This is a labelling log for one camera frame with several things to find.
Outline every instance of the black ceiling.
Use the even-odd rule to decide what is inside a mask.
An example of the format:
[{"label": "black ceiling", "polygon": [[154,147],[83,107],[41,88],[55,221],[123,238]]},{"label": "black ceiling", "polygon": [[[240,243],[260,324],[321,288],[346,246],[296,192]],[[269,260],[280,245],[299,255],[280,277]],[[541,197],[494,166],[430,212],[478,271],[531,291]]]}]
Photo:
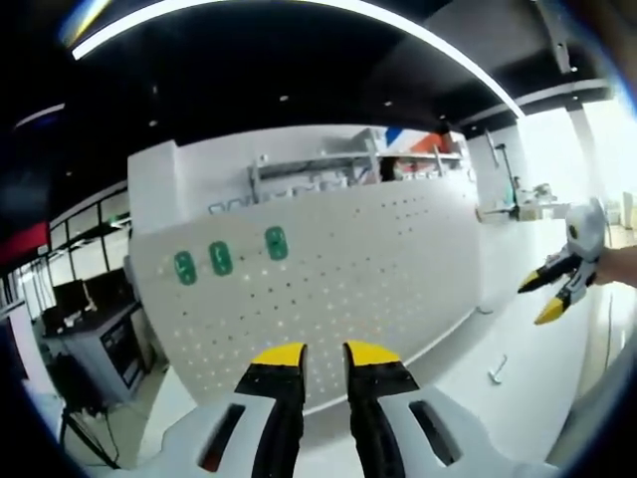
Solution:
[{"label": "black ceiling", "polygon": [[[11,72],[0,89],[2,170],[48,171],[51,217],[124,179],[132,152],[169,138],[326,122],[432,129],[441,114],[453,124],[500,102],[431,47],[339,9],[281,0],[202,5],[74,61],[59,35],[79,2],[12,3],[11,42],[1,47]],[[148,3],[111,2],[83,38]],[[559,72],[529,0],[371,3],[425,24],[514,96],[596,76],[575,42],[578,72]],[[512,41],[515,34],[522,40]],[[62,111],[14,130],[62,103]]]}]

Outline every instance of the white column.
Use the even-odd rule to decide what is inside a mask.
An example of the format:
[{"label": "white column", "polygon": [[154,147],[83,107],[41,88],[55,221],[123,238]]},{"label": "white column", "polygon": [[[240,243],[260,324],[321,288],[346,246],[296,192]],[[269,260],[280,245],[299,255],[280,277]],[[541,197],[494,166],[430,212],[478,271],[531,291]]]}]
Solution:
[{"label": "white column", "polygon": [[182,221],[174,141],[128,158],[128,195],[134,234],[148,234]]},{"label": "white column", "polygon": [[606,187],[602,179],[601,168],[599,167],[599,156],[590,122],[588,122],[584,108],[581,105],[577,109],[569,110],[568,115],[575,128],[575,134],[577,135],[586,167],[586,176],[588,178],[586,192],[588,195],[596,196],[604,202],[607,199]]}]

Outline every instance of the green plastic clip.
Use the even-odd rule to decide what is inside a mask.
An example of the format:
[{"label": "green plastic clip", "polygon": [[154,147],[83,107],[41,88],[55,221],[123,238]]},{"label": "green plastic clip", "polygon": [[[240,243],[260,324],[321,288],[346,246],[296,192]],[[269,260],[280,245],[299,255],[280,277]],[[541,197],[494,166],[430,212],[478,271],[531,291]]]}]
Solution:
[{"label": "green plastic clip", "polygon": [[232,274],[232,258],[225,242],[213,242],[210,244],[208,251],[210,252],[210,261],[212,261],[212,269],[215,274],[218,276]]},{"label": "green plastic clip", "polygon": [[179,282],[184,286],[192,286],[197,282],[195,262],[188,251],[180,251],[174,256],[175,272]]},{"label": "green plastic clip", "polygon": [[283,261],[288,257],[288,241],[286,233],[280,226],[273,226],[266,231],[266,246],[273,261]]}]

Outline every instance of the ceiling light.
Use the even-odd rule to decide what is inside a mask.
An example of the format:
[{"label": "ceiling light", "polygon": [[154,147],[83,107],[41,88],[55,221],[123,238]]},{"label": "ceiling light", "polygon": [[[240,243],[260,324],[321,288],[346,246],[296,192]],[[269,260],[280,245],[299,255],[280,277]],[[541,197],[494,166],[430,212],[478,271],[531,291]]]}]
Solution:
[{"label": "ceiling light", "polygon": [[[163,0],[147,7],[141,8],[136,12],[126,15],[123,18],[107,25],[94,35],[88,37],[84,42],[73,49],[72,54],[76,60],[79,60],[84,55],[87,55],[92,50],[97,48],[104,42],[107,42],[111,38],[119,35],[120,33],[129,30],[140,23],[147,22],[153,18],[160,17],[176,10],[184,8],[203,5],[206,3],[218,3],[231,0]],[[451,46],[442,38],[437,37],[430,31],[421,27],[420,25],[407,20],[400,15],[392,13],[383,8],[365,3],[360,0],[295,0],[297,3],[312,3],[317,5],[325,5],[328,7],[339,8],[341,10],[347,10],[349,12],[358,13],[369,18],[373,18],[380,22],[391,25],[405,33],[413,35],[414,37],[429,44],[433,48],[447,55],[449,58],[463,66],[469,72],[471,72],[476,78],[483,82],[491,91],[493,91],[515,114],[518,118],[524,118],[525,114],[516,102],[511,98],[507,92],[493,79],[487,72],[480,68],[475,62],[469,59],[457,48]]]},{"label": "ceiling light", "polygon": [[41,117],[43,117],[45,115],[49,115],[51,113],[59,112],[59,111],[64,109],[64,106],[65,106],[65,104],[62,103],[60,105],[55,105],[54,107],[48,107],[45,110],[41,110],[41,111],[39,111],[37,113],[33,113],[32,115],[28,115],[27,117],[22,118],[18,122],[16,122],[16,125],[13,126],[13,128],[16,129],[16,128],[26,124],[27,122],[31,122],[33,120],[41,118]]}]

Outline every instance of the white wall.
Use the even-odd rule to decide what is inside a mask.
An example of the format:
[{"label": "white wall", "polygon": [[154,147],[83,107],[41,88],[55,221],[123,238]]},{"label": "white wall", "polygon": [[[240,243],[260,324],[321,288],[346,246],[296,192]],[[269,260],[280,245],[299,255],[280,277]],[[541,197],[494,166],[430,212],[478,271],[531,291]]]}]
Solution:
[{"label": "white wall", "polygon": [[[208,214],[216,202],[250,194],[248,166],[262,154],[269,162],[302,160],[322,152],[344,151],[366,126],[312,125],[232,134],[179,148],[176,176],[184,220]],[[264,191],[283,189],[299,180],[265,182]]]},{"label": "white wall", "polygon": [[[174,141],[128,159],[128,193],[134,234],[156,232],[210,214],[209,206],[251,195],[248,166],[302,160],[352,149],[366,125],[307,125],[263,129],[178,147]],[[322,179],[333,179],[324,173]],[[263,191],[281,190],[308,178],[267,181]]]},{"label": "white wall", "polygon": [[[528,164],[518,127],[511,126],[492,132],[491,137],[494,145],[507,146],[513,176],[520,176],[523,186],[528,187]],[[511,187],[502,153],[497,152],[499,166],[496,166],[485,135],[468,140],[467,146],[476,171],[480,206],[486,209],[502,207]]]},{"label": "white wall", "polygon": [[174,141],[128,158],[128,196],[134,234],[154,232],[181,221],[176,159]]}]

